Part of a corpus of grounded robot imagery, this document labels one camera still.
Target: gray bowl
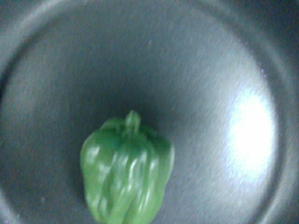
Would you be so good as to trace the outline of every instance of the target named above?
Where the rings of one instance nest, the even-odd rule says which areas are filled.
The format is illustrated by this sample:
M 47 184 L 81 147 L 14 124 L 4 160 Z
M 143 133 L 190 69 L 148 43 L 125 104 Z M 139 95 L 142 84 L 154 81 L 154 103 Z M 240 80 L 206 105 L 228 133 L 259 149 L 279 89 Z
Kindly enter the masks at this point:
M 297 224 L 298 15 L 296 1 L 0 3 L 0 223 L 95 223 L 82 143 L 134 109 L 176 147 L 153 224 Z

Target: pepper stem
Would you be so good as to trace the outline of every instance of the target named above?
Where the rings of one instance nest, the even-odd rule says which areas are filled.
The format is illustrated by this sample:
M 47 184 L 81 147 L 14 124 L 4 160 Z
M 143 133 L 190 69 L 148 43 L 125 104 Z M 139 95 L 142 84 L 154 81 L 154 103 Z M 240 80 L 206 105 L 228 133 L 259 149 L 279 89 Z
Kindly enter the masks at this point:
M 125 128 L 127 132 L 133 131 L 136 133 L 140 127 L 141 118 L 139 114 L 133 110 L 127 115 L 125 119 Z

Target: bell pepper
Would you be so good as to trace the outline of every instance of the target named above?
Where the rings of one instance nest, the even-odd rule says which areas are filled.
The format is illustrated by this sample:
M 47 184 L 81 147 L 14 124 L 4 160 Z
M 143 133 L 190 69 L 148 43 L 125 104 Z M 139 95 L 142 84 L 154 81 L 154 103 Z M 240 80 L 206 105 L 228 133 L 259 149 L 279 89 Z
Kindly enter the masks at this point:
M 158 213 L 174 163 L 174 146 L 131 111 L 112 118 L 84 142 L 85 200 L 106 224 L 148 224 Z

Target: pepper skin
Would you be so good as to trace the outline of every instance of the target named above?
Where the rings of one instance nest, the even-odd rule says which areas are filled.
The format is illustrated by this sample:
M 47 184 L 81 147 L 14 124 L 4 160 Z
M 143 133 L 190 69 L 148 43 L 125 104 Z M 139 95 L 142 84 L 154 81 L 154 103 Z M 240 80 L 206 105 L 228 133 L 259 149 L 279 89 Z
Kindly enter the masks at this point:
M 106 224 L 149 224 L 158 213 L 174 163 L 174 147 L 131 111 L 112 118 L 84 142 L 85 200 Z

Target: green bell pepper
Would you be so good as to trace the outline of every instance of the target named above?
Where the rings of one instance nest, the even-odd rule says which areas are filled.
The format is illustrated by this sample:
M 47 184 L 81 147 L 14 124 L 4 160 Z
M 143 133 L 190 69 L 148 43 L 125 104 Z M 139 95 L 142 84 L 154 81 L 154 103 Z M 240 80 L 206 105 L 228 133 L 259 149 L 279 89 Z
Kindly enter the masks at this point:
M 85 200 L 106 224 L 148 224 L 158 213 L 174 163 L 174 147 L 131 111 L 112 118 L 84 142 Z

